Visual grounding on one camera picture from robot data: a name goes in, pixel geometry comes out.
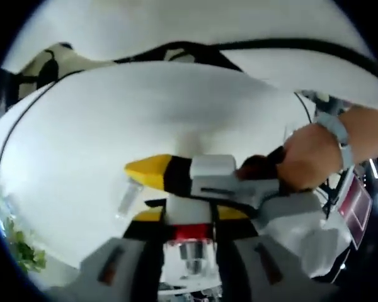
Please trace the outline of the person's left hand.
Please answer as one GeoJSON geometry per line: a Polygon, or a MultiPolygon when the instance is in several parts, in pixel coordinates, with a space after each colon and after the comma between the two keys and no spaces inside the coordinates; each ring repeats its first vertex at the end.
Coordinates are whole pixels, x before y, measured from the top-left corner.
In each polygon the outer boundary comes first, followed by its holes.
{"type": "Polygon", "coordinates": [[[343,167],[335,136],[318,124],[296,130],[285,142],[283,161],[262,155],[246,159],[236,175],[241,180],[278,179],[286,193],[314,189],[343,167]]]}

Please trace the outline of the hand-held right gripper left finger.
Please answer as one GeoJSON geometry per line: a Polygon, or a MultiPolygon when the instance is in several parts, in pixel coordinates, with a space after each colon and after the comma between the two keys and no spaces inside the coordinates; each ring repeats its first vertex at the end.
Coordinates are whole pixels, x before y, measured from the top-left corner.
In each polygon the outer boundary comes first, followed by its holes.
{"type": "Polygon", "coordinates": [[[157,301],[164,262],[164,212],[149,239],[109,239],[81,262],[75,280],[49,288],[48,300],[157,301]]]}

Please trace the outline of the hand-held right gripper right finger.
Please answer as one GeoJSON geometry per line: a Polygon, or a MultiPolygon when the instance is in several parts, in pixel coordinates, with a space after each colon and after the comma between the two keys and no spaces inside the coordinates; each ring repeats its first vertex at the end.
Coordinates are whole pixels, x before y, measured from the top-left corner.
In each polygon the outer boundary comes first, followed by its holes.
{"type": "Polygon", "coordinates": [[[216,206],[217,263],[224,301],[331,301],[337,287],[316,281],[341,252],[341,231],[324,220],[258,225],[258,212],[216,206]]]}

